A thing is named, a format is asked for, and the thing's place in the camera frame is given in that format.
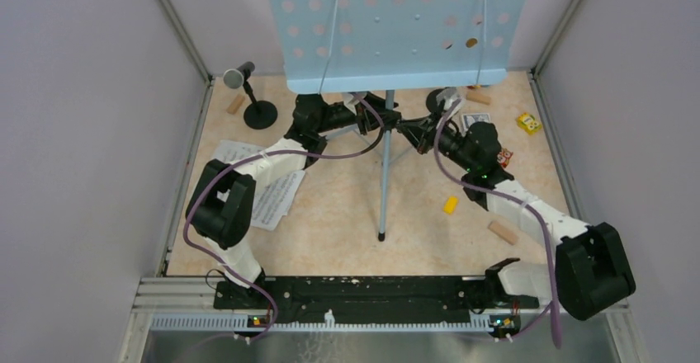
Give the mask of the light blue music stand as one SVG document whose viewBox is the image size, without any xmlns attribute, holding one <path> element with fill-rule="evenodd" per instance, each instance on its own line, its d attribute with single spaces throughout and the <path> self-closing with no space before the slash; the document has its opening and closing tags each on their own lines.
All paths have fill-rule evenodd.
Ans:
<svg viewBox="0 0 700 363">
<path fill-rule="evenodd" d="M 297 94 L 495 85 L 525 0 L 269 0 Z M 478 44 L 468 49 L 466 41 Z"/>
</svg>

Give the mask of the sheet music page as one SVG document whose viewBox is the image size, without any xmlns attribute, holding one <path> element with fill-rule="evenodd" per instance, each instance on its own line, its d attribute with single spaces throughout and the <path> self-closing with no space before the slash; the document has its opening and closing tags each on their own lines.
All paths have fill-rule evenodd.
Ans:
<svg viewBox="0 0 700 363">
<path fill-rule="evenodd" d="M 222 139 L 212 154 L 212 159 L 223 163 L 235 163 L 263 150 L 262 146 Z"/>
<path fill-rule="evenodd" d="M 304 177 L 305 171 L 295 171 L 256 191 L 251 226 L 274 231 L 281 219 L 288 215 Z"/>
</svg>

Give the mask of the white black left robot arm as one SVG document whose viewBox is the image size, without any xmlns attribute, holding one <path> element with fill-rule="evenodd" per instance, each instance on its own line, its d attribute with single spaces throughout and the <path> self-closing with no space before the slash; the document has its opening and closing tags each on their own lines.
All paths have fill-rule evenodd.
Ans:
<svg viewBox="0 0 700 363">
<path fill-rule="evenodd" d="M 223 267 L 241 305 L 260 305 L 263 269 L 247 239 L 256 194 L 328 158 L 325 133 L 355 125 L 361 134 L 384 134 L 400 117 L 395 106 L 371 92 L 346 94 L 333 104 L 320 94 L 297 96 L 291 127 L 275 144 L 232 163 L 212 159 L 204 166 L 186 209 L 185 243 Z"/>
</svg>

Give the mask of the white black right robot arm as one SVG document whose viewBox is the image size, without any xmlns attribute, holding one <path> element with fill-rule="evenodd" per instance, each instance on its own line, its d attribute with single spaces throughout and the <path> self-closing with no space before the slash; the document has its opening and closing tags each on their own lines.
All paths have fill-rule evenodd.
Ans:
<svg viewBox="0 0 700 363">
<path fill-rule="evenodd" d="M 493 124 L 479 121 L 462 134 L 424 117 L 402 120 L 396 128 L 418 153 L 431 149 L 463 169 L 458 181 L 472 202 L 545 248 L 545 264 L 516 260 L 490 268 L 495 277 L 484 284 L 490 304 L 505 307 L 517 296 L 537 297 L 584 321 L 636 292 L 619 232 L 605 222 L 571 217 L 528 191 L 499 164 L 502 146 Z"/>
</svg>

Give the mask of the black stand for gold microphone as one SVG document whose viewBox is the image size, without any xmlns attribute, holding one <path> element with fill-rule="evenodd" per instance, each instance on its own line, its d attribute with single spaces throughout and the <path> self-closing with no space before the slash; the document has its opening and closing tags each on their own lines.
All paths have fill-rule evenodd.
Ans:
<svg viewBox="0 0 700 363">
<path fill-rule="evenodd" d="M 445 90 L 445 87 L 432 90 L 426 97 L 425 106 L 431 114 L 443 113 L 442 104 L 438 100 L 438 95 Z"/>
</svg>

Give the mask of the blue playing card box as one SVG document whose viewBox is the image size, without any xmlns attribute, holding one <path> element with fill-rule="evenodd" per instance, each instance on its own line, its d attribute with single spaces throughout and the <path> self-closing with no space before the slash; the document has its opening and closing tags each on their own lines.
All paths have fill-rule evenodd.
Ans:
<svg viewBox="0 0 700 363">
<path fill-rule="evenodd" d="M 466 132 L 474 123 L 485 122 L 490 123 L 491 118 L 489 113 L 466 113 L 461 114 L 461 123 L 463 131 Z"/>
</svg>

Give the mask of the yellow toy brick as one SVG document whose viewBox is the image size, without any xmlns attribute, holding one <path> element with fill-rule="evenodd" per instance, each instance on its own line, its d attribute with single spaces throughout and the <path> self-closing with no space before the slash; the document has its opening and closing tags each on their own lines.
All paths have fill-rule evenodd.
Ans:
<svg viewBox="0 0 700 363">
<path fill-rule="evenodd" d="M 452 215 L 459 203 L 459 199 L 456 196 L 450 196 L 446 199 L 445 204 L 442 208 L 443 212 L 448 215 Z"/>
</svg>

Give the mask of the owl figure toy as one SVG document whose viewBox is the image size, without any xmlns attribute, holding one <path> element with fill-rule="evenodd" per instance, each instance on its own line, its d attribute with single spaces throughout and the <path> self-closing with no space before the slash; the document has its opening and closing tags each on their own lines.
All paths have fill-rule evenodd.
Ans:
<svg viewBox="0 0 700 363">
<path fill-rule="evenodd" d="M 502 168 L 506 168 L 509 165 L 512 157 L 513 157 L 512 151 L 508 150 L 507 148 L 502 148 L 500 150 L 499 154 L 497 155 L 498 164 Z"/>
</svg>

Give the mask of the yellow small toy box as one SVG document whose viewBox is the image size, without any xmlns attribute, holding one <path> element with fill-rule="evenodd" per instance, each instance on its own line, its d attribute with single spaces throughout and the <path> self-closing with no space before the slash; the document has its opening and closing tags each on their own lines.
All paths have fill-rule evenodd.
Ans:
<svg viewBox="0 0 700 363">
<path fill-rule="evenodd" d="M 529 135 L 534 135 L 542 129 L 542 123 L 530 113 L 522 113 L 517 118 L 518 127 Z"/>
</svg>

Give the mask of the black stand for silver microphone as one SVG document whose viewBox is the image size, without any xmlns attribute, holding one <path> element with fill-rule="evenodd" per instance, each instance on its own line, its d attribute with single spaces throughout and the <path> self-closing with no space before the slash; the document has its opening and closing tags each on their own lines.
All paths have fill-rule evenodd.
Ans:
<svg viewBox="0 0 700 363">
<path fill-rule="evenodd" d="M 278 117 L 276 106 L 269 101 L 259 101 L 249 82 L 243 84 L 251 104 L 244 111 L 244 123 L 253 130 L 264 130 L 272 126 Z"/>
</svg>

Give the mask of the wooden block front right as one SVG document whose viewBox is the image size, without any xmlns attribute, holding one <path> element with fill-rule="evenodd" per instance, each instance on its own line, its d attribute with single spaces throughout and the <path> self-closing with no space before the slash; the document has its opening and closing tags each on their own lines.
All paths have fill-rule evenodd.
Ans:
<svg viewBox="0 0 700 363">
<path fill-rule="evenodd" d="M 491 221 L 488 225 L 488 230 L 512 246 L 516 245 L 519 241 L 518 235 L 499 221 Z"/>
</svg>

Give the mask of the wooden block back left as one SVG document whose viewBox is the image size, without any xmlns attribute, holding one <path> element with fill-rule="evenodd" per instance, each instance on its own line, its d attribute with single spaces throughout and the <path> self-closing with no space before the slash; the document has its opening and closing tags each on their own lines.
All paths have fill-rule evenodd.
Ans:
<svg viewBox="0 0 700 363">
<path fill-rule="evenodd" d="M 239 111 L 240 107 L 245 103 L 245 101 L 246 97 L 244 95 L 237 95 L 227 107 L 226 112 L 230 115 L 235 115 Z"/>
</svg>

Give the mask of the silver black microphone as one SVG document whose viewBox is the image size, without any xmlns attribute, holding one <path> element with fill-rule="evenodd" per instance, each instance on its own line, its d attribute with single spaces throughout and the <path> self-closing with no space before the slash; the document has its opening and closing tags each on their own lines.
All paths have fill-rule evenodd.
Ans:
<svg viewBox="0 0 700 363">
<path fill-rule="evenodd" d="M 256 66 L 254 62 L 247 61 L 237 68 L 230 68 L 226 70 L 222 75 L 224 85 L 230 89 L 241 88 L 248 82 L 255 68 Z"/>
</svg>

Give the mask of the wooden block near back wall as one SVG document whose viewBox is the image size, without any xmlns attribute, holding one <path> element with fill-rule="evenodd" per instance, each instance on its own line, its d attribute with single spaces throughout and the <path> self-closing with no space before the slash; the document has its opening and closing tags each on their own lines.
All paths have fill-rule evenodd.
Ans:
<svg viewBox="0 0 700 363">
<path fill-rule="evenodd" d="M 484 104 L 487 106 L 489 106 L 492 102 L 492 99 L 490 96 L 485 95 L 483 93 L 479 93 L 479 92 L 468 92 L 466 94 L 466 99 L 468 101 L 473 101 L 473 102 Z"/>
</svg>

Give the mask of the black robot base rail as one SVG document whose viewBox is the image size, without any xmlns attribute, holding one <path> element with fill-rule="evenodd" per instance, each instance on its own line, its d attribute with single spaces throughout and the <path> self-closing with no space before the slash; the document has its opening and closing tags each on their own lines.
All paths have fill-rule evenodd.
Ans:
<svg viewBox="0 0 700 363">
<path fill-rule="evenodd" d="M 223 280 L 213 306 L 260 311 L 277 323 L 467 323 L 488 309 L 538 309 L 537 298 L 508 296 L 483 276 L 267 276 L 259 290 Z"/>
</svg>

